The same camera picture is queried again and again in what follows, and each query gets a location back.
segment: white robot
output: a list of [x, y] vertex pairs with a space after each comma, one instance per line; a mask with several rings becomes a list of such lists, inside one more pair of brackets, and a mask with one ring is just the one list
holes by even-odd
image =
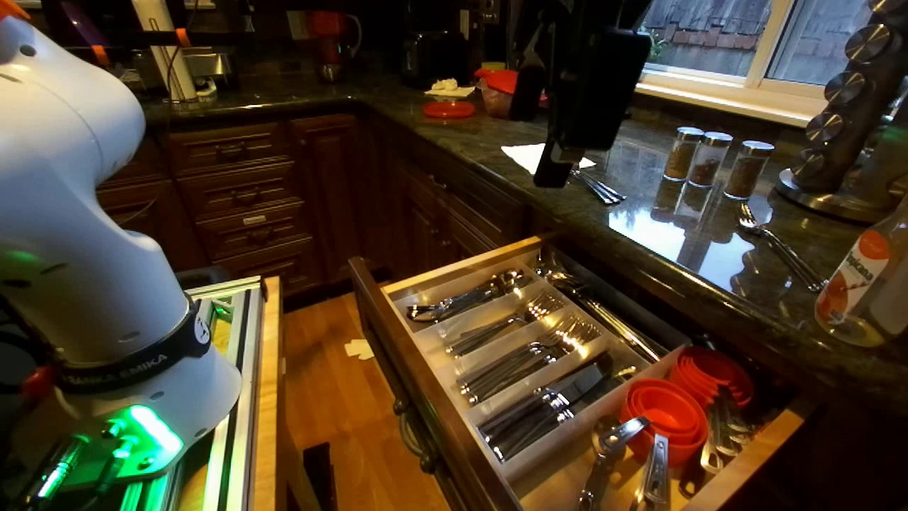
[[239, 371], [158, 245], [97, 205], [145, 133], [137, 96], [11, 9], [0, 0], [0, 294], [57, 355], [69, 432], [13, 438], [29, 468], [53, 468], [32, 492], [47, 496], [171, 468], [230, 415]]

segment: wooden floor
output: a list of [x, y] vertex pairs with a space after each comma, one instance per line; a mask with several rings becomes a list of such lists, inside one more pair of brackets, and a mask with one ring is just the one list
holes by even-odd
[[445, 511], [436, 482], [405, 450], [391, 389], [375, 358], [345, 355], [362, 338], [354, 299], [284, 311], [287, 419], [296, 449], [330, 442], [337, 511]]

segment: granite countertop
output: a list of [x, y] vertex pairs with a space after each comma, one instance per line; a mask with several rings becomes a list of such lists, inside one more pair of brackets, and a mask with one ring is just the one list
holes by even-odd
[[[270, 79], [218, 93], [199, 104], [147, 104], [151, 121], [230, 118], [255, 110], [372, 108], [422, 138], [472, 162], [477, 172], [499, 182], [543, 211], [571, 239], [602, 253], [643, 289], [682, 306], [728, 340], [798, 378], [816, 395], [843, 395], [887, 416], [908, 416], [908, 355], [903, 348], [855, 348], [829, 340], [812, 321], [814, 294], [784, 267], [767, 240], [736, 229], [737, 201], [721, 192], [724, 172], [706, 191], [660, 178], [673, 124], [628, 118], [608, 154], [591, 154], [599, 178], [628, 195], [602, 206], [581, 184], [537, 186], [531, 172], [503, 154], [503, 145], [545, 138], [545, 121], [425, 118], [425, 96], [388, 74], [352, 74], [334, 86], [317, 81], [306, 69], [279, 70]], [[791, 165], [777, 154], [748, 198], [757, 218], [784, 236], [819, 276], [829, 276], [852, 246], [859, 223], [816, 216], [775, 192], [775, 177]]]

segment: glass jar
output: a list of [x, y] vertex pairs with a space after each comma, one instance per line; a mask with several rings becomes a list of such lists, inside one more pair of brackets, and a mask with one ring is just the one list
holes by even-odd
[[704, 138], [704, 131], [694, 124], [679, 124], [676, 142], [673, 142], [673, 154], [665, 162], [660, 177], [667, 182], [683, 182], [693, 151], [699, 147], [699, 142]]
[[757, 184], [761, 169], [767, 167], [770, 155], [775, 154], [775, 145], [761, 138], [744, 138], [741, 151], [736, 155], [736, 165], [728, 169], [727, 182], [727, 198], [744, 201]]
[[693, 186], [710, 186], [721, 162], [727, 158], [733, 145], [733, 135], [724, 131], [706, 131], [699, 142], [699, 151], [693, 154], [686, 184]]

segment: window sill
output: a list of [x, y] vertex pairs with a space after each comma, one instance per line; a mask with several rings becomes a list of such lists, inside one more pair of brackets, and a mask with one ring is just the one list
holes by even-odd
[[826, 108], [822, 93], [789, 91], [784, 86], [781, 91], [771, 91], [724, 81], [643, 76], [636, 86], [636, 93], [727, 110], [789, 128], [806, 128]]

